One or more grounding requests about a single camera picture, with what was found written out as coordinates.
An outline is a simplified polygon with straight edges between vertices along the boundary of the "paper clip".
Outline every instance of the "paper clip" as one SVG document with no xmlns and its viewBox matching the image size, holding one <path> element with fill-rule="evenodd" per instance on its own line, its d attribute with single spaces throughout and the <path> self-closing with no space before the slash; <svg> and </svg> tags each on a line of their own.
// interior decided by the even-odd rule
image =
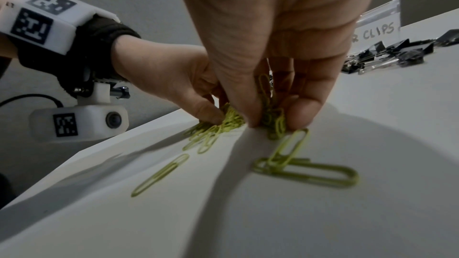
<svg viewBox="0 0 459 258">
<path fill-rule="evenodd" d="M 158 181 L 162 180 L 165 176 L 170 174 L 174 169 L 182 165 L 184 162 L 188 160 L 190 157 L 189 154 L 182 154 L 170 163 L 168 163 L 166 166 L 164 166 L 162 169 L 160 169 L 157 173 L 149 177 L 147 180 L 142 182 L 138 187 L 135 188 L 135 190 L 132 191 L 131 197 L 136 197 L 140 195 L 141 193 L 145 192 L 149 187 L 157 183 Z"/>
<path fill-rule="evenodd" d="M 306 133 L 305 136 L 295 144 L 290 154 L 282 155 L 280 152 L 287 146 L 290 140 L 292 140 L 295 137 L 295 135 L 301 132 Z M 324 185 L 338 187 L 348 187 L 355 185 L 359 180 L 359 174 L 352 168 L 341 165 L 312 163 L 309 158 L 295 158 L 301 145 L 305 142 L 308 136 L 308 132 L 309 131 L 307 129 L 295 131 L 291 137 L 287 138 L 279 145 L 279 147 L 271 157 L 260 158 L 256 160 L 252 165 L 252 170 L 254 172 L 261 174 L 275 175 L 284 178 L 297 179 L 305 182 L 318 183 Z M 347 179 L 328 178 L 297 172 L 286 172 L 284 171 L 284 168 L 287 165 L 301 166 L 324 171 L 339 172 L 346 175 Z"/>
</svg>

